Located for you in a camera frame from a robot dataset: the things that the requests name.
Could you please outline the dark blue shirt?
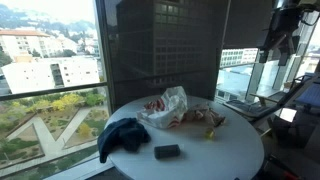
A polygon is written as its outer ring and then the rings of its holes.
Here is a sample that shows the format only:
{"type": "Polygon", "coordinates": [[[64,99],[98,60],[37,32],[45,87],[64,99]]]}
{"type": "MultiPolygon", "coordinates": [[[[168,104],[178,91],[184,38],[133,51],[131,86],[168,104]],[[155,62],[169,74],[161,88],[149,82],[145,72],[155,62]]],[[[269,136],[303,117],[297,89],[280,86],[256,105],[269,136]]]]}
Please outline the dark blue shirt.
{"type": "Polygon", "coordinates": [[[137,152],[140,145],[151,141],[145,127],[136,118],[123,118],[109,124],[97,139],[99,161],[105,163],[117,146],[128,152],[137,152]]]}

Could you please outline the white red plastic bag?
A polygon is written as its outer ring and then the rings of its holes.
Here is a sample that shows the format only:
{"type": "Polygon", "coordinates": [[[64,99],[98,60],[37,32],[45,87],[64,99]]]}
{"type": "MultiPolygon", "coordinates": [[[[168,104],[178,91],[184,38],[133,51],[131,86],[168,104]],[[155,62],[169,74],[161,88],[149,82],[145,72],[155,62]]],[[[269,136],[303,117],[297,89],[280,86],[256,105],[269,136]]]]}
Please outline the white red plastic bag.
{"type": "Polygon", "coordinates": [[[137,119],[155,128],[178,126],[188,110],[187,95],[182,86],[167,88],[160,98],[144,105],[137,119]]]}

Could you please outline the crumpled beige paper bag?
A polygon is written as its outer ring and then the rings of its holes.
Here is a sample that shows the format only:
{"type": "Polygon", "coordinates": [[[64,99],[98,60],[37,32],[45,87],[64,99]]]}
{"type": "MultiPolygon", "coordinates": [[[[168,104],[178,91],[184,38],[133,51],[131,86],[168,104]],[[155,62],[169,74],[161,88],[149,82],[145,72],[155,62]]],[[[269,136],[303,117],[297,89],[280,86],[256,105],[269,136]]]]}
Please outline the crumpled beige paper bag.
{"type": "Polygon", "coordinates": [[[214,127],[218,127],[225,122],[225,117],[215,112],[208,103],[192,106],[184,114],[184,119],[186,121],[203,120],[214,127]]]}

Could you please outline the round white table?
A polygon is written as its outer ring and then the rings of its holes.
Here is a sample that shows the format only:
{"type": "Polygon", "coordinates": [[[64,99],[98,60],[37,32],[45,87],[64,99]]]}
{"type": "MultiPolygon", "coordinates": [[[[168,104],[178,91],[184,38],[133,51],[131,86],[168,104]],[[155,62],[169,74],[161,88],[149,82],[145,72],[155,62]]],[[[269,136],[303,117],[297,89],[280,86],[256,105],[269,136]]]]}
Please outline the round white table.
{"type": "Polygon", "coordinates": [[[215,129],[213,140],[205,138],[209,125],[182,122],[169,129],[145,128],[151,141],[136,153],[117,147],[108,159],[132,180],[251,180],[264,160],[260,136],[242,116],[211,101],[209,106],[226,118],[215,129]],[[154,148],[177,144],[180,155],[156,159],[154,148]]]}

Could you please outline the dark grey rectangular case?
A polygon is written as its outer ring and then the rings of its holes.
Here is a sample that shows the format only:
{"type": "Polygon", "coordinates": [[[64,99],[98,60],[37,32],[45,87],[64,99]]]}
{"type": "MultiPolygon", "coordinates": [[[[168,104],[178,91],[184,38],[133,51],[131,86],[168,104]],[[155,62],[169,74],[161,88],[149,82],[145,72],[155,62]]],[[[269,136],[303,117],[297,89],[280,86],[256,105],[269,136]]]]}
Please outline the dark grey rectangular case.
{"type": "Polygon", "coordinates": [[[180,148],[177,144],[156,146],[154,148],[154,156],[156,159],[176,157],[180,155],[180,148]]]}

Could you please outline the small yellow cube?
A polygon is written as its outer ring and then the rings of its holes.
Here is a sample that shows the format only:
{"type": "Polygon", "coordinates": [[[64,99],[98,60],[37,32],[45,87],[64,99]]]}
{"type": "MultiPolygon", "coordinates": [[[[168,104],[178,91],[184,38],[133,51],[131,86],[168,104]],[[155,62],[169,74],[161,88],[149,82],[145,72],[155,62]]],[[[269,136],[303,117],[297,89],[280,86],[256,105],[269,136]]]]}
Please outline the small yellow cube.
{"type": "Polygon", "coordinates": [[[215,131],[213,128],[207,128],[205,132],[205,138],[213,140],[215,137],[215,131]]]}

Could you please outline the grey lounge chair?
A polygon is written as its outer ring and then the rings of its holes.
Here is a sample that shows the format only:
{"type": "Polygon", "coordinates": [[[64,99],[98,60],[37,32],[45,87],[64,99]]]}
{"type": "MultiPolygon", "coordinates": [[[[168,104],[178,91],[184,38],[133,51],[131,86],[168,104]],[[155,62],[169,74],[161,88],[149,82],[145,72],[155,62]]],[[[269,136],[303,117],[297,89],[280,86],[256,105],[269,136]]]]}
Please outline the grey lounge chair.
{"type": "Polygon", "coordinates": [[[224,102],[223,105],[244,117],[249,123],[255,123],[256,121],[270,117],[281,108],[293,105],[294,101],[318,80],[318,73],[295,78],[290,89],[279,100],[255,94],[255,97],[259,99],[256,103],[229,100],[224,102]]]}

